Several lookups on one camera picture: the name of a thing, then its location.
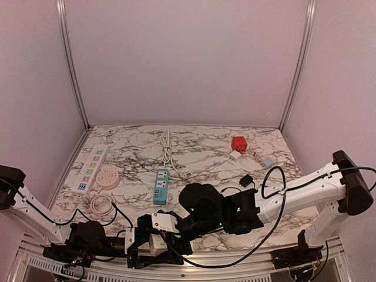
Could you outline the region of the black power adapter with cable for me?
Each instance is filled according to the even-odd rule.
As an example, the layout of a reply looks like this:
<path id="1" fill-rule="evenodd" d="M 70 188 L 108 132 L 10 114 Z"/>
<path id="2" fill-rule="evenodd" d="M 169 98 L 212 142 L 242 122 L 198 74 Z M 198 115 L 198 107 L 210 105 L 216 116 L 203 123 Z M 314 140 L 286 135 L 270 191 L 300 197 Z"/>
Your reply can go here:
<path id="1" fill-rule="evenodd" d="M 254 179 L 252 176 L 250 176 L 249 174 L 243 176 L 240 180 L 239 180 L 239 185 L 242 187 L 242 188 L 247 188 L 249 186 L 252 186 L 253 188 L 256 188 L 256 184 L 254 182 Z M 226 190 L 229 190 L 229 189 L 232 189 L 232 190 L 236 190 L 238 192 L 241 192 L 242 189 L 239 188 L 239 187 L 226 187 L 226 188 L 223 188 L 221 189 L 220 193 L 224 193 Z"/>

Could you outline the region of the pink round power socket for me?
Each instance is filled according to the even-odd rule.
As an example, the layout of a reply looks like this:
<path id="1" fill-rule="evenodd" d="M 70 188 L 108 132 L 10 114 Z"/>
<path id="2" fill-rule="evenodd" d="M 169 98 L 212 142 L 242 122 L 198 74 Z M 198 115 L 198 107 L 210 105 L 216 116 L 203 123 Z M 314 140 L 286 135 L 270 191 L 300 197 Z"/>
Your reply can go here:
<path id="1" fill-rule="evenodd" d="M 114 167 L 103 167 L 96 176 L 96 183 L 103 190 L 112 190 L 120 183 L 119 172 Z"/>

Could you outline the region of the teal power strip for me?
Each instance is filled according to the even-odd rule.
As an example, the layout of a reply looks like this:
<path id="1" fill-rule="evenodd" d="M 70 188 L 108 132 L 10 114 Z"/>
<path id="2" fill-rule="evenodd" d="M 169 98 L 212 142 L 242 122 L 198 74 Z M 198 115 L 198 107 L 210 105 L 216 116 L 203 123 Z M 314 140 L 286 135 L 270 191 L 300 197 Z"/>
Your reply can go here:
<path id="1" fill-rule="evenodd" d="M 153 203 L 164 206 L 167 203 L 169 185 L 169 170 L 158 169 L 156 173 L 155 186 L 153 191 Z"/>

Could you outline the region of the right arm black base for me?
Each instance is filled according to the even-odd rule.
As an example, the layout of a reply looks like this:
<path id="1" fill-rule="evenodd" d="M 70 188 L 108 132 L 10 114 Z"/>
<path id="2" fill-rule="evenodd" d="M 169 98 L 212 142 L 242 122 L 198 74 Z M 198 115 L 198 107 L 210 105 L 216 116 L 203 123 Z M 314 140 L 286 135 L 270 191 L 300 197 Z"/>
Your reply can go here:
<path id="1" fill-rule="evenodd" d="M 302 230 L 298 234 L 297 246 L 273 250 L 271 252 L 271 258 L 275 269 L 299 266 L 323 257 L 321 254 L 323 246 L 309 247 L 306 242 L 305 234 L 305 230 Z"/>

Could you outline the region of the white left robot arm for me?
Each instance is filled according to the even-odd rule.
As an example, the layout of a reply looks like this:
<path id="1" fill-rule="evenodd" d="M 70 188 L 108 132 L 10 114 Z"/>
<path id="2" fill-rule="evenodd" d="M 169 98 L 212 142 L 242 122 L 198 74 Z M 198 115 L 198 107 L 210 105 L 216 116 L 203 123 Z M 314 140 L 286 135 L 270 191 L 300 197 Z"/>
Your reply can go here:
<path id="1" fill-rule="evenodd" d="M 177 231 L 157 227 L 163 211 L 145 214 L 126 230 L 125 237 L 107 236 L 105 225 L 94 220 L 64 221 L 42 205 L 24 185 L 20 169 L 1 166 L 1 211 L 17 222 L 43 247 L 43 256 L 67 267 L 89 267 L 97 257 L 126 258 L 129 268 L 152 264 L 182 265 L 182 255 L 191 255 L 189 241 Z"/>

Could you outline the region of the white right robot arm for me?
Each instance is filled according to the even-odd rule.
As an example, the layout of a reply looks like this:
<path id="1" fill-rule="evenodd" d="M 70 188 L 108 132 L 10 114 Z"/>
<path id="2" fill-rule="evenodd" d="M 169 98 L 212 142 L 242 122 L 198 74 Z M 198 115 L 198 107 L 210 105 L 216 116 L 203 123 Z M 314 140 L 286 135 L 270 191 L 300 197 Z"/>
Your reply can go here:
<path id="1" fill-rule="evenodd" d="M 210 184 L 188 184 L 179 194 L 188 216 L 180 219 L 173 213 L 157 212 L 152 215 L 152 226 L 160 231 L 167 248 L 181 256 L 184 244 L 205 234 L 243 235 L 279 222 L 285 214 L 325 204 L 315 222 L 299 233 L 296 246 L 272 252 L 275 268 L 284 268 L 320 259 L 326 239 L 345 219 L 369 209 L 373 201 L 361 168 L 340 150 L 332 162 L 314 173 L 274 187 L 263 184 L 224 196 Z"/>

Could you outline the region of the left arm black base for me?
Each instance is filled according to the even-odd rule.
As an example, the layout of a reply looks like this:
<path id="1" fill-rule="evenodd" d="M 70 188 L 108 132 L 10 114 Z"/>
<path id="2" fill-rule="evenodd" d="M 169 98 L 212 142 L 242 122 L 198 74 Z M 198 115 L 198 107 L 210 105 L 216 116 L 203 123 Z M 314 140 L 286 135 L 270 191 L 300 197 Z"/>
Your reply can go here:
<path id="1" fill-rule="evenodd" d="M 44 247 L 43 256 L 52 260 L 60 261 L 65 264 L 73 264 L 76 260 L 81 262 L 84 267 L 90 267 L 92 258 L 84 251 L 72 250 L 66 246 Z"/>

